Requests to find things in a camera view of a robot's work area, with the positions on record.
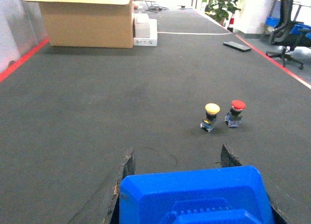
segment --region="red floor line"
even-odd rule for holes
[[[253,45],[249,44],[248,42],[246,42],[244,39],[242,39],[241,37],[239,37],[238,35],[236,35],[241,41],[243,41],[246,45],[248,45],[249,47],[251,47],[254,51],[258,52],[260,55],[262,55],[263,57],[265,57],[267,60],[269,60],[271,63],[275,64],[276,66],[278,66],[280,69],[282,69],[284,72],[286,72],[288,75],[292,76],[293,78],[295,78],[296,80],[298,80],[299,82],[301,82],[302,84],[304,84],[306,87],[308,87],[309,89],[311,89],[311,85],[309,83],[307,83],[305,80],[303,80],[301,77],[297,76],[296,74],[292,73],[291,71],[289,71],[287,68],[283,67],[282,65],[280,65],[278,62],[276,62],[275,60],[273,60],[272,58],[270,58],[269,56],[267,56],[265,53],[263,53],[262,51],[260,51],[259,49],[255,48]]]
[[[19,66],[25,63],[30,57],[32,57],[38,50],[40,50],[44,45],[46,45],[49,41],[49,38],[44,39],[37,46],[32,48],[29,52],[24,54],[21,58],[19,58],[14,64],[8,67],[5,71],[0,73],[0,82],[2,82],[5,78],[7,78],[12,72],[14,72]]]

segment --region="white pillar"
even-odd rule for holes
[[[244,34],[261,34],[263,24],[271,11],[274,0],[241,0],[234,19],[234,31]]]

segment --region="box flap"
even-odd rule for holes
[[[27,2],[58,2],[58,3],[85,3],[85,4],[113,4],[128,5],[130,0],[25,0]]]

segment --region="cardboard box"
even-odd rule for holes
[[[38,2],[52,46],[133,47],[133,0]]]
[[[135,37],[150,38],[150,23],[148,14],[135,14]]]
[[[157,46],[157,20],[149,19],[150,38],[134,38],[134,46]]]

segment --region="chair base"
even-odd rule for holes
[[[297,60],[295,58],[292,58],[291,55],[286,54],[286,48],[282,50],[282,52],[266,52],[266,55],[269,56],[270,58],[280,58],[283,62],[283,66],[285,67],[285,59],[288,61],[293,61],[295,63],[300,64],[299,69],[303,69],[303,63],[300,60]]]

